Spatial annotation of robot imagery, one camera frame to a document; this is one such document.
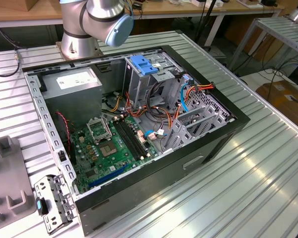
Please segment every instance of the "aluminum extrusion table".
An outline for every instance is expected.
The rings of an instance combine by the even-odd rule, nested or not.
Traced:
[[[129,37],[105,54],[171,45],[251,121],[202,168],[89,237],[295,237],[298,233],[298,127],[238,78],[174,31]],[[56,46],[21,50],[23,66],[62,61]],[[0,73],[15,69],[13,51],[0,52]],[[21,72],[0,78],[0,136],[18,138],[33,185],[57,174]],[[45,237],[37,212],[0,230],[0,237]],[[52,237],[82,237],[77,218]]]
[[[249,52],[250,55],[258,47],[258,45],[264,39],[266,34],[274,36],[276,39],[282,41],[284,44],[298,52],[298,23],[295,23],[286,17],[258,18],[252,22],[247,32],[245,33],[244,38],[238,45],[236,51],[234,52],[232,61],[230,62],[228,67],[229,69],[233,68],[234,64],[236,63],[236,60],[238,59],[240,53],[244,49],[247,41],[251,37],[256,27],[261,28],[263,32],[259,37],[259,40],[255,42],[254,46]]]

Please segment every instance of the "cardboard box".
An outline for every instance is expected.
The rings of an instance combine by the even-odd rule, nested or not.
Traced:
[[[38,0],[0,0],[0,7],[29,11]]]
[[[270,83],[265,83],[256,92],[267,99]],[[274,82],[269,103],[298,126],[298,90],[287,81]]]

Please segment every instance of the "green motherboard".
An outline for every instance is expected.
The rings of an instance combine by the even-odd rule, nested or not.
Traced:
[[[134,133],[132,139],[138,140],[147,154],[141,159],[135,158],[130,151],[133,148],[127,147],[125,142],[128,143],[128,141],[124,141],[121,130],[115,127],[114,123],[114,121],[107,123],[112,134],[111,139],[101,140],[99,144],[95,143],[87,126],[71,134],[76,156],[76,164],[74,165],[77,176],[76,185],[80,193],[88,191],[94,184],[101,184],[158,156],[156,149],[149,141],[146,141],[145,146],[144,142],[141,143],[137,134]],[[141,130],[131,116],[126,117],[124,123],[128,125],[131,131]],[[93,126],[94,137],[106,132],[99,123]]]

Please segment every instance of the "motherboard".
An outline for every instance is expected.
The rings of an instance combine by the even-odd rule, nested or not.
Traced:
[[[93,120],[72,133],[79,192],[86,192],[157,157],[155,147],[144,140],[143,134],[131,116],[112,121]]]

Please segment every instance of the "ram slot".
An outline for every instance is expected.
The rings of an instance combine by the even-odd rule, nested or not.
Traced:
[[[136,160],[146,156],[144,148],[124,121],[116,121],[114,126]]]

